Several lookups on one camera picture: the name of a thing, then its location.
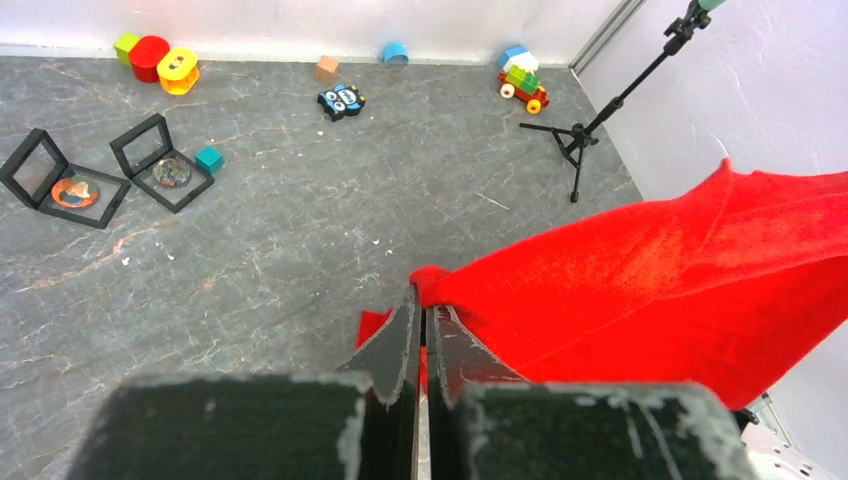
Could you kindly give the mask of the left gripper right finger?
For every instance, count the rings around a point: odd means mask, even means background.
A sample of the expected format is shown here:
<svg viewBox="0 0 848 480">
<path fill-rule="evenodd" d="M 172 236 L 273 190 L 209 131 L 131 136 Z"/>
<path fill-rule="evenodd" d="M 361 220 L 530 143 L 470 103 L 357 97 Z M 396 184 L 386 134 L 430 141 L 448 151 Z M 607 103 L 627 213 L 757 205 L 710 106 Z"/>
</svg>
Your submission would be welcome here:
<svg viewBox="0 0 848 480">
<path fill-rule="evenodd" d="M 687 383 L 534 383 L 454 309 L 426 312 L 436 479 L 752 479 L 737 423 Z"/>
</svg>

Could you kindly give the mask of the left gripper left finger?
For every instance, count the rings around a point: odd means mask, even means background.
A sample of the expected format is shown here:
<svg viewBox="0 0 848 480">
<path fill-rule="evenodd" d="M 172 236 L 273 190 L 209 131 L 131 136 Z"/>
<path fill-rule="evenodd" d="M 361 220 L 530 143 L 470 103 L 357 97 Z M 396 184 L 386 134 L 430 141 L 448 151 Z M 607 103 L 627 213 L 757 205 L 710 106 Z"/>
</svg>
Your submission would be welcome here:
<svg viewBox="0 0 848 480">
<path fill-rule="evenodd" d="M 104 402 L 72 479 L 412 479 L 422 309 L 328 372 L 133 378 Z"/>
</svg>

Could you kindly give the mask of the red t-shirt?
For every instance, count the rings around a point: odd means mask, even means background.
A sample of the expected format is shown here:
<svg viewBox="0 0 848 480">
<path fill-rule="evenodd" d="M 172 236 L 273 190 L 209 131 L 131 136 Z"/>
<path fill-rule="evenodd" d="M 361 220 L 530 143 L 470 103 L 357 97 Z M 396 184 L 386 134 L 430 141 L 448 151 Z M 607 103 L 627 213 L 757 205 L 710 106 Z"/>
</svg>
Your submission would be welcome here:
<svg viewBox="0 0 848 480">
<path fill-rule="evenodd" d="M 847 176 L 736 172 L 409 281 L 533 382 L 681 382 L 740 409 L 847 317 Z"/>
</svg>

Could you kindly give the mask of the round orange brooch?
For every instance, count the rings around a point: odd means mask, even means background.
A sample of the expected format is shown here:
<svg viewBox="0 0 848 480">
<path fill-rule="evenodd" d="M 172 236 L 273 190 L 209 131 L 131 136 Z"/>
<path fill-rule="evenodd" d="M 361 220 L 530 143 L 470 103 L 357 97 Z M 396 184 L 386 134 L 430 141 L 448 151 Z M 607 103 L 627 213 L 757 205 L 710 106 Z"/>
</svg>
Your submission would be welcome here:
<svg viewBox="0 0 848 480">
<path fill-rule="evenodd" d="M 98 184 L 90 177 L 74 175 L 61 178 L 51 188 L 51 197 L 60 206 L 82 209 L 100 199 Z"/>
</svg>

